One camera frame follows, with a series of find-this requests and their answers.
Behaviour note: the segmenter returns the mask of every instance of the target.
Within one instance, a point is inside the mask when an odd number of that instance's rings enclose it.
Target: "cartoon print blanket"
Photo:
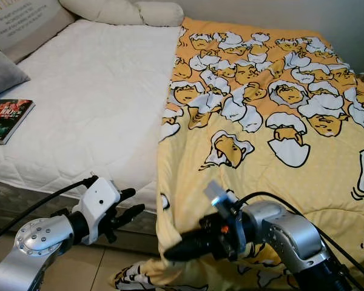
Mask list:
[[[161,254],[215,211],[203,193],[214,179],[239,198],[281,196],[364,265],[364,83],[320,35],[186,18],[162,124]],[[112,284],[296,288],[270,246],[251,243],[236,264],[211,256],[150,260],[117,273]]]

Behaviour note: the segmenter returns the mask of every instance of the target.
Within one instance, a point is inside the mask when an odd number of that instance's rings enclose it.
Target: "book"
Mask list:
[[[0,144],[7,143],[34,106],[32,100],[0,99]]]

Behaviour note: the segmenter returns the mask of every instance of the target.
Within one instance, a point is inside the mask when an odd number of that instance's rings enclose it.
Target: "cable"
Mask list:
[[[298,209],[296,209],[294,206],[292,206],[290,203],[288,203],[287,201],[285,201],[284,199],[268,193],[268,192],[254,192],[251,193],[245,197],[243,197],[242,199],[240,199],[239,201],[237,201],[235,203],[235,207],[237,210],[239,210],[242,205],[244,203],[246,203],[248,200],[255,198],[257,196],[268,196],[271,198],[276,199],[277,201],[281,202],[282,204],[284,204],[287,208],[291,209],[295,214],[301,215],[303,217],[305,217]],[[320,230],[317,226],[314,225],[314,227],[318,230],[319,234],[321,234],[322,237],[324,237],[327,241],[329,241],[343,256],[345,256],[345,258],[347,258],[355,267],[357,267],[363,274],[364,274],[364,267],[361,266],[354,258],[351,257],[350,254],[348,254],[345,250],[343,250],[333,239],[330,238],[330,236],[328,236],[325,232],[323,232],[322,230]],[[335,257],[335,255],[333,254],[333,252],[331,251],[331,249],[329,248],[329,246],[327,245],[327,243],[325,243],[326,248],[330,251],[331,255],[334,256],[334,258],[338,261],[337,257]]]
[[[17,224],[20,220],[22,220],[23,218],[25,218],[27,215],[29,215],[31,212],[33,212],[35,209],[37,209],[38,207],[42,206],[43,204],[45,204],[46,202],[49,202],[51,199],[59,196],[62,193],[65,193],[69,190],[72,190],[80,185],[84,185],[87,188],[89,188],[96,180],[98,179],[97,176],[93,175],[90,178],[87,179],[83,179],[80,182],[76,182],[70,186],[67,186],[61,190],[58,190],[55,193],[50,194],[49,196],[43,198],[42,200],[38,201],[37,203],[35,203],[34,205],[32,205],[31,207],[29,207],[28,209],[26,209],[25,211],[23,211],[22,213],[20,213],[16,218],[14,218],[10,223],[8,223],[6,226],[4,226],[1,230],[0,230],[0,236],[2,236],[5,232],[7,232],[8,230],[11,229],[11,227],[13,227],[15,224]]]
[[[348,280],[350,280],[352,282],[352,284],[359,290],[359,291],[364,291],[363,286],[360,285],[359,282],[356,281],[355,278],[353,278],[353,276],[351,274],[349,274],[349,272],[345,273],[345,276],[347,277]]]

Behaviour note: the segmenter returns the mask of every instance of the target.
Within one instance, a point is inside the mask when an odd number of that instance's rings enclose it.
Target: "white mattress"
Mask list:
[[[20,63],[31,81],[1,98],[36,106],[0,145],[0,182],[51,193],[94,172],[137,190],[124,206],[155,210],[157,144],[179,30],[79,20]]]

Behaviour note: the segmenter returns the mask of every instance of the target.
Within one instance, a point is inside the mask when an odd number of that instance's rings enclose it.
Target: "cushion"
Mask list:
[[[184,14],[183,9],[172,2],[136,2],[144,23],[151,26],[179,26]]]
[[[128,0],[60,0],[63,7],[90,21],[143,24],[139,8]]]
[[[0,1],[0,49],[18,62],[74,20],[58,0]]]
[[[137,2],[128,0],[60,0],[62,6],[90,21],[108,24],[147,24],[179,26],[184,18],[182,8],[170,2]]]
[[[0,93],[30,78],[0,52]]]

